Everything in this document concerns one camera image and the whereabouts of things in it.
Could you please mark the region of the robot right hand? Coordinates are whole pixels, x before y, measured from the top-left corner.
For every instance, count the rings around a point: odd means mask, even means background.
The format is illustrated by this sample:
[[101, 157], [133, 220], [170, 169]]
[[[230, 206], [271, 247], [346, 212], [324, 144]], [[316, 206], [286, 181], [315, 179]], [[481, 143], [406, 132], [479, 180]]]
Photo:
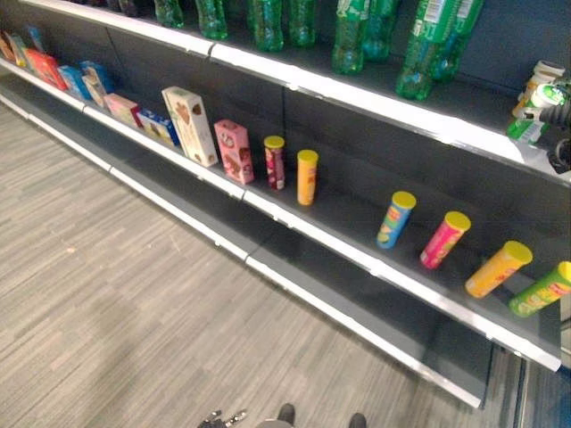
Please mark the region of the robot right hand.
[[[570, 131], [570, 78], [540, 84], [524, 108], [524, 118]], [[547, 159], [558, 175], [567, 173], [570, 170], [570, 136], [551, 144]]]

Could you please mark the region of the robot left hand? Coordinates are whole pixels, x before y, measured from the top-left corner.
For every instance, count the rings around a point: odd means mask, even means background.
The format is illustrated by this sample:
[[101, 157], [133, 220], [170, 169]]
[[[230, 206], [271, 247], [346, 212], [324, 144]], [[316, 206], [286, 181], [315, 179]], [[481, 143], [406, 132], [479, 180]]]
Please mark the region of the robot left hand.
[[222, 410], [211, 411], [198, 425], [198, 428], [230, 428], [243, 421], [247, 416], [247, 410], [241, 409], [233, 415], [224, 418]]

